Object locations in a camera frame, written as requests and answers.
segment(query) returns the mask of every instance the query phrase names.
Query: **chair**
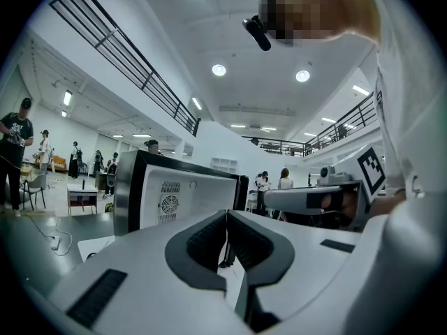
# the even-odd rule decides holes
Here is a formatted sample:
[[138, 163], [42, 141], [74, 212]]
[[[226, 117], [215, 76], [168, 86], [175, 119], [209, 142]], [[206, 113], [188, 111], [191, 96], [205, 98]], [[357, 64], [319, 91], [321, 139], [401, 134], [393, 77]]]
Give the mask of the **chair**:
[[31, 203], [31, 208], [34, 211], [33, 200], [31, 195], [34, 196], [34, 203], [37, 202], [37, 194], [40, 191], [42, 193], [43, 206], [45, 208], [45, 198], [43, 197], [43, 190], [47, 187], [47, 176], [45, 174], [38, 175], [33, 181], [25, 180], [23, 183], [23, 209], [25, 209], [25, 193], [29, 194], [29, 202]]
[[87, 164], [86, 163], [82, 163], [79, 166], [79, 171], [78, 172], [80, 174], [86, 174], [87, 176], [89, 176], [89, 168], [88, 168]]

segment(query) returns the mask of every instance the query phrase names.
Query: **ceiling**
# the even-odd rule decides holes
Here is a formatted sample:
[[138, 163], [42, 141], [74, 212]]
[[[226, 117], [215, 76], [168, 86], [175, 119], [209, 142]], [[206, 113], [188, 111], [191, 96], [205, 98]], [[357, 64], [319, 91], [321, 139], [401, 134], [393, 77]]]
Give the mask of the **ceiling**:
[[[141, 149], [146, 149], [147, 139], [132, 134], [150, 134], [164, 151], [175, 150], [180, 143], [178, 137], [30, 38], [24, 42], [20, 71], [30, 93], [41, 95], [41, 105], [57, 113], [65, 110], [67, 118], [103, 135], [123, 135], [122, 142]], [[69, 106], [63, 104], [66, 90], [73, 92]]]
[[[346, 35], [330, 42], [304, 40], [298, 47], [272, 42], [262, 51], [244, 30], [242, 19], [258, 13], [259, 0], [146, 0], [199, 87], [198, 99], [219, 104], [219, 121], [253, 126], [251, 136], [298, 133], [356, 71], [371, 43]], [[212, 74], [223, 64], [223, 77]], [[297, 82], [299, 70], [310, 80]], [[248, 130], [239, 131], [247, 134]]]

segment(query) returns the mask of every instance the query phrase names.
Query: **staircase railing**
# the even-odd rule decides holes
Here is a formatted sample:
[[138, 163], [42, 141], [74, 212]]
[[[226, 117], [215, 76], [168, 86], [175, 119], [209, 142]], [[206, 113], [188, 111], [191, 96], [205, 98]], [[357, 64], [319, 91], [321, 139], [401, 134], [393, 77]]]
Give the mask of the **staircase railing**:
[[301, 142], [289, 142], [287, 140], [269, 139], [266, 137], [244, 137], [270, 154], [299, 157], [305, 154], [305, 145]]
[[53, 0], [50, 6], [134, 85], [196, 136], [198, 120], [98, 0]]
[[373, 106], [373, 93], [362, 100], [343, 117], [305, 143], [305, 156], [324, 149], [357, 133], [377, 120]]

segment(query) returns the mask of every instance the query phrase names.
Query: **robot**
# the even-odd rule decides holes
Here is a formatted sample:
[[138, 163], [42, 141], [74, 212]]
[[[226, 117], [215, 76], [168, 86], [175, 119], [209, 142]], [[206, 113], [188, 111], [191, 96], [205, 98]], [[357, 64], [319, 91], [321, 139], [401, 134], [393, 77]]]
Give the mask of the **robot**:
[[[359, 231], [367, 221], [372, 200], [385, 186], [386, 176], [374, 146], [367, 144], [334, 165], [321, 168], [317, 187], [267, 191], [267, 207], [320, 219], [336, 218], [341, 229]], [[357, 212], [354, 219], [341, 214], [345, 192], [357, 195]], [[330, 206], [321, 211], [323, 196], [331, 195]]]

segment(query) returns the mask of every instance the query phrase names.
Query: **hand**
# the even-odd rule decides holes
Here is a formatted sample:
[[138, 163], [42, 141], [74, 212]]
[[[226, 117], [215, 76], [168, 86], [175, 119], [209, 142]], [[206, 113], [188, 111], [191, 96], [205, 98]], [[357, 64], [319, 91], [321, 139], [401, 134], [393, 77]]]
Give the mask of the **hand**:
[[[321, 200], [321, 208], [327, 209], [330, 206], [331, 195], [326, 195]], [[353, 219], [357, 213], [357, 193], [355, 191], [344, 191], [343, 202], [340, 211], [346, 217]]]

